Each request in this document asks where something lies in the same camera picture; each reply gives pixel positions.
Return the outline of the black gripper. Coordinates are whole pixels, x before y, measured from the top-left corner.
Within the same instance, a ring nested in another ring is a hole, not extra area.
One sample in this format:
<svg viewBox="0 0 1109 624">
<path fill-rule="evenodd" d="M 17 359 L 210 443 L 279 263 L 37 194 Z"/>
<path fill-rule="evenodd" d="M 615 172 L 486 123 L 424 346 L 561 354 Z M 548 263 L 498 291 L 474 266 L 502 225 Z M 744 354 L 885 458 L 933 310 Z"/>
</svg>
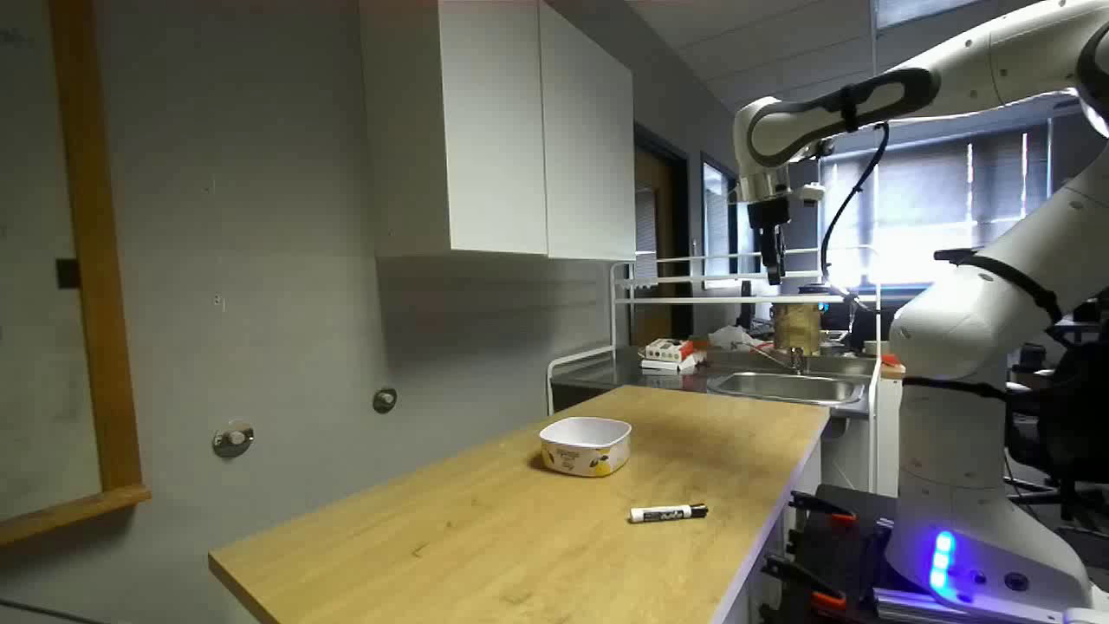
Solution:
<svg viewBox="0 0 1109 624">
<path fill-rule="evenodd" d="M 783 281 L 783 225 L 789 221 L 789 202 L 752 202 L 748 225 L 769 283 Z"/>
</svg>

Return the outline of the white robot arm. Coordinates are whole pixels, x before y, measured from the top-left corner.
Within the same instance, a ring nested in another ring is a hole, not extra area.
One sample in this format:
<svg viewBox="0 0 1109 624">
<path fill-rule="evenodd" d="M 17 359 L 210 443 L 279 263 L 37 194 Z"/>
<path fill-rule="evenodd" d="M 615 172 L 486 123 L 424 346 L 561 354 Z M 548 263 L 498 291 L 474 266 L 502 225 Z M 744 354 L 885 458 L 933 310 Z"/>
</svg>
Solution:
<svg viewBox="0 0 1109 624">
<path fill-rule="evenodd" d="M 787 162 L 874 122 L 953 116 L 1061 90 L 1104 113 L 1106 56 L 1109 0 L 1033 0 L 834 93 L 759 98 L 734 113 L 740 197 L 757 213 L 781 211 Z M 1106 238 L 1109 151 L 892 321 L 906 385 L 885 562 L 968 617 L 1106 624 L 1106 597 L 1078 550 L 1003 486 L 1010 358 L 1106 288 Z"/>
</svg>

